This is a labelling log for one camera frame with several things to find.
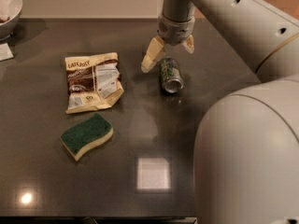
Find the sponge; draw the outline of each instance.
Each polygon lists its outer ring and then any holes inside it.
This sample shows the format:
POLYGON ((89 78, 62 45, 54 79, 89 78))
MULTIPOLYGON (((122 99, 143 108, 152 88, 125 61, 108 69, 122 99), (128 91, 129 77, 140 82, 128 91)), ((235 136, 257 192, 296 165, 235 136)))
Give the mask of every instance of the sponge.
POLYGON ((61 138, 66 149, 78 161, 87 151, 104 144, 112 135, 112 125, 94 114, 65 131, 61 138))

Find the snack bag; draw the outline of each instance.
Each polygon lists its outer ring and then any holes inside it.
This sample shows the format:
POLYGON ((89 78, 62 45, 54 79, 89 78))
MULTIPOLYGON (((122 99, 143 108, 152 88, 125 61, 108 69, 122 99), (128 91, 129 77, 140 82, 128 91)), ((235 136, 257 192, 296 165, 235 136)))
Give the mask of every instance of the snack bag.
POLYGON ((123 94, 118 54, 65 58, 69 93, 66 114, 112 107, 123 94))

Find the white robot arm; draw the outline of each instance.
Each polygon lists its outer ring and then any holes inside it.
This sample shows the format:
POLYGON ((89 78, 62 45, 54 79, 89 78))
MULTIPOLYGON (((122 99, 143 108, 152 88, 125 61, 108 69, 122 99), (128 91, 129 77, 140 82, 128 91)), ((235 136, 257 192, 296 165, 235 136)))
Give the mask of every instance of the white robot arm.
POLYGON ((299 223, 298 20, 263 0, 164 0, 165 43, 190 36, 194 6, 266 82, 218 101, 199 126, 199 223, 299 223))

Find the green sponge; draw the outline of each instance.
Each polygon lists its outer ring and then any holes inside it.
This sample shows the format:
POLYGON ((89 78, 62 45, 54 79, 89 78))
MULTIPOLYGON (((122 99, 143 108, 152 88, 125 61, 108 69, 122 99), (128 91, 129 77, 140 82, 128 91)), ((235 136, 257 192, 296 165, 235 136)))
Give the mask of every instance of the green sponge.
POLYGON ((95 114, 65 131, 61 138, 66 149, 78 161, 87 151, 104 144, 112 134, 112 125, 95 114))

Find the bowl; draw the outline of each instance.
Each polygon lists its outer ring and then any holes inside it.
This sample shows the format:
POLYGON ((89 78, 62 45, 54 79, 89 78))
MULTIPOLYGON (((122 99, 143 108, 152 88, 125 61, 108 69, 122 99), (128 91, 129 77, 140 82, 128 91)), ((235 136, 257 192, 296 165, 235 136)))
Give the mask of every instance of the bowl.
POLYGON ((0 12, 8 14, 0 14, 0 16, 8 16, 8 21, 0 22, 0 40, 4 40, 10 37, 13 29, 17 25, 22 8, 22 0, 0 0, 0 7, 6 9, 0 9, 0 12))

